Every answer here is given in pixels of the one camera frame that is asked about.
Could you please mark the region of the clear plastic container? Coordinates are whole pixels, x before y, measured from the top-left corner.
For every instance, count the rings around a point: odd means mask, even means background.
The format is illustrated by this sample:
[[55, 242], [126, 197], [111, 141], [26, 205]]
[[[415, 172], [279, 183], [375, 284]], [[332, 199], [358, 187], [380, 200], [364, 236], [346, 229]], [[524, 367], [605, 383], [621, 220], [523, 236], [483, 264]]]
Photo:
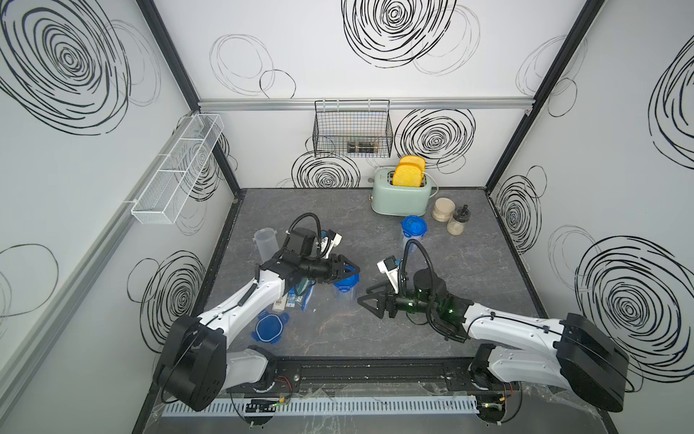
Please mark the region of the clear plastic container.
[[277, 231], [273, 228], [263, 228], [254, 233], [253, 240], [260, 254], [260, 262], [270, 260], [278, 251]]

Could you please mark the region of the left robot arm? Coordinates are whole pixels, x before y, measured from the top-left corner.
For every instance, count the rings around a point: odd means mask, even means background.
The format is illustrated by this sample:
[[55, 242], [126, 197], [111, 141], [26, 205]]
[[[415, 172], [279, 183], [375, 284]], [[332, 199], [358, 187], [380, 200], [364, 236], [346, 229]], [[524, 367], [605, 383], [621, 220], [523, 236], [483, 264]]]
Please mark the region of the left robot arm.
[[279, 249], [256, 265], [245, 286], [202, 314], [177, 318], [153, 375], [160, 394], [200, 412], [223, 390], [244, 384], [271, 389], [274, 354], [256, 346], [238, 352], [229, 347], [247, 324], [302, 280], [333, 284], [359, 273], [356, 263], [334, 253], [341, 240], [335, 231], [310, 230], [294, 221]]

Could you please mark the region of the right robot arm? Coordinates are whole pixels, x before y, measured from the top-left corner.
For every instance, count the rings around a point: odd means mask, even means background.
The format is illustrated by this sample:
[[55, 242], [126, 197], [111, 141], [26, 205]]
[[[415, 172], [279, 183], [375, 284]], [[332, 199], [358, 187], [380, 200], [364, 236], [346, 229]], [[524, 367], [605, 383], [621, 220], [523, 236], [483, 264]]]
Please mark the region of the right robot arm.
[[451, 293], [442, 278], [426, 269], [413, 280], [392, 271], [358, 303], [377, 318], [421, 314], [427, 326], [449, 341], [478, 341], [468, 371], [479, 389], [536, 383], [574, 392], [607, 412], [621, 412], [625, 406], [628, 354], [578, 314], [529, 318], [492, 309]]

